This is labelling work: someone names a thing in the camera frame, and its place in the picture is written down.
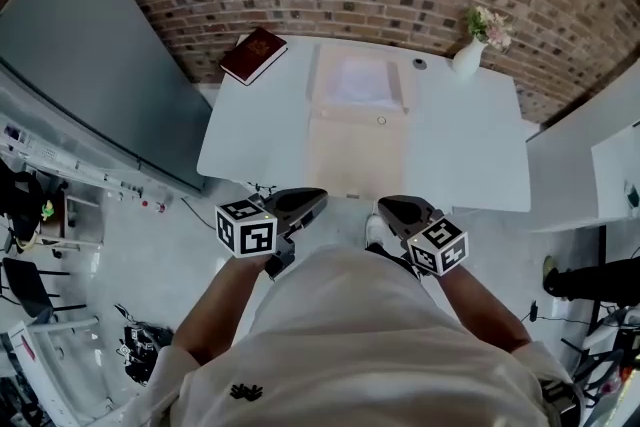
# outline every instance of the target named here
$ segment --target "black pants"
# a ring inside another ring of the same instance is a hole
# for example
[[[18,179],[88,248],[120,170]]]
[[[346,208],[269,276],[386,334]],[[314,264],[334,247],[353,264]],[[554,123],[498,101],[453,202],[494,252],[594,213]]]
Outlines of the black pants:
[[[391,256],[377,242],[375,242],[373,244],[370,244],[369,247],[366,248],[366,250],[367,251],[371,251],[372,253],[376,253],[377,255],[384,256],[385,258],[388,258],[392,262],[397,263],[400,267],[402,267],[406,271],[409,271],[414,278],[419,279],[418,276],[416,275],[416,273],[413,271],[413,267],[411,267],[409,262],[407,262],[404,258],[398,258],[397,256]]]
[[[640,302],[640,258],[575,271],[553,269],[544,280],[544,289],[554,297],[633,306]]]

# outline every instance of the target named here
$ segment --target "book cover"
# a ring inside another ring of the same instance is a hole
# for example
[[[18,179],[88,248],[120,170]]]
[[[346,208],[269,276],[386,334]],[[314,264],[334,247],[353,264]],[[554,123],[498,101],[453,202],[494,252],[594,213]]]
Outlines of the book cover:
[[[248,85],[286,50],[286,45],[282,38],[258,27],[224,56],[220,67]]]

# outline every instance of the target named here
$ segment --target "white vase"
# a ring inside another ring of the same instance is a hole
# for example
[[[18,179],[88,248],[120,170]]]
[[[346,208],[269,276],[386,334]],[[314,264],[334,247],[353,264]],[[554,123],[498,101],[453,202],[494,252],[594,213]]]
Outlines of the white vase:
[[[461,79],[468,79],[480,67],[482,51],[487,44],[473,38],[471,43],[458,52],[453,58],[452,68]]]

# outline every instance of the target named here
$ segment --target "shirt logo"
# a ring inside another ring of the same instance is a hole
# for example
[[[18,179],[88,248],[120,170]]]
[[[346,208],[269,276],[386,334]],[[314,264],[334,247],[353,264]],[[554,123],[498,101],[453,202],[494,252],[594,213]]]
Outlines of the shirt logo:
[[[254,400],[258,400],[262,397],[262,386],[258,387],[255,384],[249,388],[244,384],[234,384],[231,386],[231,393],[229,393],[234,399],[242,399],[245,398],[249,402],[253,402]]]

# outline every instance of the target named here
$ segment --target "white floor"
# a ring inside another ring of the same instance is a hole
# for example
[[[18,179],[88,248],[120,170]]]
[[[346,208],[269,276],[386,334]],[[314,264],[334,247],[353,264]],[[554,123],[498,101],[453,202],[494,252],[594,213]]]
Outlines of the white floor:
[[[189,202],[213,224],[214,204],[247,196],[243,187],[220,181],[206,199]],[[298,260],[325,244],[362,247],[364,223],[371,209],[369,202],[332,198],[322,215],[294,236]],[[82,388],[79,393],[90,390],[94,394],[95,390],[102,390],[116,403],[123,403],[141,388],[125,374],[122,358],[115,352],[120,346],[125,320],[113,305],[121,303],[138,320],[175,329],[228,255],[216,241],[215,233],[181,201],[174,202],[165,213],[157,214],[132,202],[107,199],[102,217],[98,224],[104,224],[104,246],[99,252],[68,253],[60,262],[44,250],[34,251],[28,257],[41,269],[56,270],[61,266],[73,273],[71,277],[47,282],[50,288],[60,291],[65,304],[86,301],[88,305],[86,310],[70,312],[64,317],[98,315],[100,318],[97,331],[80,333],[75,340],[60,341],[67,355],[79,354],[82,350],[86,353],[82,365],[68,363],[74,373],[85,374],[78,377]],[[546,234],[512,232],[491,212],[462,212],[455,220],[469,232],[471,256],[467,267],[520,318],[528,313],[533,300],[540,307],[539,315],[551,316],[551,298],[541,287],[542,262],[547,255],[558,257],[561,267],[583,267],[596,261],[595,230]],[[94,232],[95,225],[86,231]],[[436,281],[427,278],[423,283],[438,304],[451,312]],[[247,333],[255,309],[270,286],[266,276],[259,279],[238,336]],[[590,309],[589,302],[574,301],[568,316],[588,321]],[[544,341],[571,370],[575,357],[560,338],[580,343],[586,326],[546,320],[525,323],[531,335]],[[82,369],[95,366],[96,361],[100,362],[103,372],[92,368],[87,375]]]

